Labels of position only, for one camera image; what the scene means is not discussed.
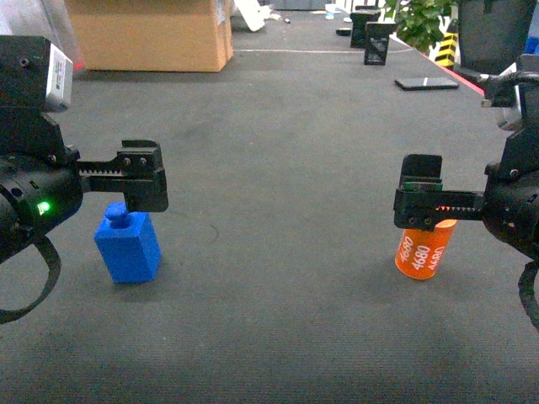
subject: gray carpet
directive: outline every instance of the gray carpet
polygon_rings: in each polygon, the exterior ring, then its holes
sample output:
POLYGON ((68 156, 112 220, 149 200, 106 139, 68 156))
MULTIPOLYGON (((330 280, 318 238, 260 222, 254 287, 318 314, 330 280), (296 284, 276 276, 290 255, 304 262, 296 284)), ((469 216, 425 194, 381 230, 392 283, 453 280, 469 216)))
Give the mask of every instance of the gray carpet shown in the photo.
MULTIPOLYGON (((342 20, 286 16, 258 33, 236 22, 218 74, 74 83, 54 118, 84 158, 161 142, 163 263, 150 284, 112 284, 93 232, 121 195, 87 195, 51 233, 55 291, 0 329, 3 402, 536 402, 525 257, 460 222, 433 279, 393 263, 403 156, 441 153, 446 189, 482 190, 509 133, 465 86, 396 88, 444 75, 415 50, 391 43, 386 66, 363 66, 342 20), (263 49, 283 51, 249 51, 263 49)), ((38 292, 36 262, 2 266, 1 306, 38 292)))

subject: blue block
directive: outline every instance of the blue block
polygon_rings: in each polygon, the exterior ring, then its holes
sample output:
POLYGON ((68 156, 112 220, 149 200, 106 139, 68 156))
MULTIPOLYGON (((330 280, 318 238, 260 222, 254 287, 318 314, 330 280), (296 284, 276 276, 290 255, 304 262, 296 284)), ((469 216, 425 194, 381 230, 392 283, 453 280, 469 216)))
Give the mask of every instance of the blue block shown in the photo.
POLYGON ((534 53, 536 53, 536 49, 538 45, 539 45, 539 38, 537 38, 536 36, 528 36, 524 53, 529 53, 533 55, 534 53))
POLYGON ((155 278, 161 249, 148 213, 128 213, 123 202, 114 202, 104 212, 93 239, 115 283, 155 278))

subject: potted plant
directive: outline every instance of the potted plant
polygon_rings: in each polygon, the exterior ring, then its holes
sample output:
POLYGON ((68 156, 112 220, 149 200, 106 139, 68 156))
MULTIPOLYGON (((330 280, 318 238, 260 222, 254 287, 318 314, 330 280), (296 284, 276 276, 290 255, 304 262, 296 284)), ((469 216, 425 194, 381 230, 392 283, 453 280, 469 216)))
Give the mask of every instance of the potted plant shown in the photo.
POLYGON ((394 18, 398 22, 398 38, 423 53, 443 39, 440 16, 451 15, 455 0, 386 0, 386 15, 394 12, 397 2, 400 2, 398 15, 394 18))

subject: orange cylinder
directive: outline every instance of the orange cylinder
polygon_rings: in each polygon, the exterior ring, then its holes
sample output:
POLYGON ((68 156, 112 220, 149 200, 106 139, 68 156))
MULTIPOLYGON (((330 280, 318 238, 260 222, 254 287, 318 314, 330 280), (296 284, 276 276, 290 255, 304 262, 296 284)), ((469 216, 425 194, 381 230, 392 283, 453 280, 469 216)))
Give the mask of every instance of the orange cylinder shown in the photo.
POLYGON ((398 245, 395 265, 405 275, 414 279, 435 276, 446 252, 456 221, 441 221, 434 231, 405 229, 398 245))

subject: green led light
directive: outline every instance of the green led light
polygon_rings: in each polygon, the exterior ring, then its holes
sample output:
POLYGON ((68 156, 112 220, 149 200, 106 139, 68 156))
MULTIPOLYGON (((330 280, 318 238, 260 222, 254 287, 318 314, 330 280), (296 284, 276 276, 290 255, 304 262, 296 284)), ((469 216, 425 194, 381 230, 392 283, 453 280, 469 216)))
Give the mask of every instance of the green led light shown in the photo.
POLYGON ((41 202, 37 204, 37 209, 40 212, 40 216, 43 216, 44 213, 51 210, 51 204, 49 204, 48 202, 41 202))

